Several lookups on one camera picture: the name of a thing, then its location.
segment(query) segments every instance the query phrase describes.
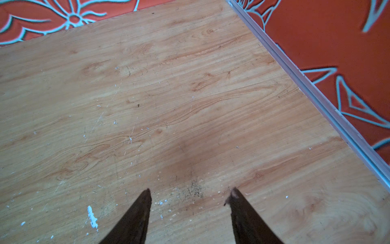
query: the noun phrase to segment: dark brown object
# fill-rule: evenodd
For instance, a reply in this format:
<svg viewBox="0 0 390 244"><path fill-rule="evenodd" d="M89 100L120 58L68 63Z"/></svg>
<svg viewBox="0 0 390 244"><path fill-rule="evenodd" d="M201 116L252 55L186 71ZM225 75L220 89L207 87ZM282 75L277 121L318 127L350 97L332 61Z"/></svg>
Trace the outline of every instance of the dark brown object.
<svg viewBox="0 0 390 244"><path fill-rule="evenodd" d="M232 209L236 244L283 244L237 188L232 190L225 204Z"/></svg>
<svg viewBox="0 0 390 244"><path fill-rule="evenodd" d="M146 240L152 197L144 190L100 244L143 244Z"/></svg>

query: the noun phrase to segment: light blue flower outline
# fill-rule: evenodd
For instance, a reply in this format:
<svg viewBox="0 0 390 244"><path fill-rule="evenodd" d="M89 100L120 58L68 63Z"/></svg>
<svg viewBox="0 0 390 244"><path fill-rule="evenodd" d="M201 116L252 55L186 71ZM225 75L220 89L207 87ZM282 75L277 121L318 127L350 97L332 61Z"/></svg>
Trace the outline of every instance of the light blue flower outline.
<svg viewBox="0 0 390 244"><path fill-rule="evenodd" d="M71 12L67 12L57 2L57 0L53 0L53 1L56 4L56 6L59 9L61 9L62 12L58 11L57 9L55 9L47 0L43 0L44 3L40 2L40 1L37 1L37 0L0 0L0 4L4 4L4 3L7 3L7 2L15 2L15 1L31 2L31 3L38 4L38 5L41 5L43 7L46 7L48 9L52 10L57 15L59 15L59 16L63 17L64 19L66 19L66 22L64 24L56 27L56 28L53 28L51 30L46 30L46 31L33 30L33 29L30 29L30 28L22 27L22 31L20 32L20 35L18 37L14 38L13 40L10 40L10 41L0 42L0 45L7 45L7 44L23 41L23 37L25 36L26 31L43 34L45 36L47 34L50 34L50 33L53 33L53 32L57 32L57 31L59 31L59 30L61 30L63 28L65 28L67 30L67 29L69 29L70 26L79 27L79 26L84 25L84 23L85 24L89 24L89 23L95 22L95 20L91 20L91 19L85 18L85 16L88 15L88 14L92 14L92 15L100 16L100 17L107 14L107 12L105 12L105 13L96 13L94 11L85 11L83 13L80 13L82 8L84 8L84 7L86 7L86 6L90 5L90 4L100 3L100 2L117 2L117 3L121 3L121 2L129 2L131 0L90 0L90 1L87 1L87 2L85 2L83 4L80 3L80 0L76 0L76 2L77 2L77 11L74 10L74 6L73 6L72 1L68 0L69 5L71 7ZM133 11L137 11L139 1L140 0L137 0L136 6L133 9ZM73 16L78 17L79 18L79 22L77 22L77 23L71 22L70 18L73 17ZM5 32L5 31L7 31L9 29L9 27L12 25L12 20L14 18L15 19L24 20L24 21L34 22L34 23L40 23L40 22L42 23L42 22L49 22L50 21L48 19L46 19L46 20L35 20L35 19L21 18L21 17L17 17L17 16L14 16L14 15L10 14L6 25L3 28L1 28L0 33L3 33L3 32Z"/></svg>
<svg viewBox="0 0 390 244"><path fill-rule="evenodd" d="M266 31L266 24L268 23L269 21L269 18L271 17L271 14L273 13L273 11L278 7L279 3L281 0L277 0L276 4L269 7L267 10L264 11L263 14L260 14L259 12L256 11L256 9L258 9L263 3L264 3L265 0L262 0L261 2L259 2L258 4L256 5L253 5L251 8L248 9L248 6L251 5L254 0L248 0L248 3L246 4L245 8L244 8L244 3L245 3L245 0L239 0L238 1L238 5L240 7L243 8L243 10L245 12L249 12L249 13L252 13L252 14L255 14L257 16L260 17L262 23L263 23L263 31L265 32ZM266 20L264 20L264 16L266 16L267 14L269 13L268 17Z"/></svg>

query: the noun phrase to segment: white paint spot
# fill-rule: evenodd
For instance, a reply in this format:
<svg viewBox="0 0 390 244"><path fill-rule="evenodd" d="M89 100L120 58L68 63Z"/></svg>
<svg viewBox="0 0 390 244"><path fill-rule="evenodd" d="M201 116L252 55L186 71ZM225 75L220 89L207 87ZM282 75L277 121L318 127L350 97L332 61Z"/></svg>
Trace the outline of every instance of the white paint spot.
<svg viewBox="0 0 390 244"><path fill-rule="evenodd" d="M97 221L98 219L95 218L94 213L92 212L92 207L91 207L91 206L88 206L87 210L88 210L88 217L89 217L89 219L91 220L91 226L92 226L92 228L96 228L96 229L97 229L98 225L97 225L96 221Z"/></svg>

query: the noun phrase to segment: floral pattern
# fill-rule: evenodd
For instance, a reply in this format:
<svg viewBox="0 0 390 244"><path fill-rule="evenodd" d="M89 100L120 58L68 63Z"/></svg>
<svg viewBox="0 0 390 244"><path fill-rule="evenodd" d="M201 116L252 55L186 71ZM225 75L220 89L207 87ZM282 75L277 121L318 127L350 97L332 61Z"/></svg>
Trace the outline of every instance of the floral pattern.
<svg viewBox="0 0 390 244"><path fill-rule="evenodd" d="M0 0L0 45L79 27L169 0Z"/></svg>

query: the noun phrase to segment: wood grain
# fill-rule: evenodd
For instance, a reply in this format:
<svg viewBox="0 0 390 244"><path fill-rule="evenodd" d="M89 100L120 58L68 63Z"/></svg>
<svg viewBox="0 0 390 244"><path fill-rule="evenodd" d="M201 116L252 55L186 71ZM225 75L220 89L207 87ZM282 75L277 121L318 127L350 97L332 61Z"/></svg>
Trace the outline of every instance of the wood grain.
<svg viewBox="0 0 390 244"><path fill-rule="evenodd" d="M390 242L388 192L224 1L0 60L1 243L98 243L147 188L147 243L234 243L234 186L285 243Z"/></svg>

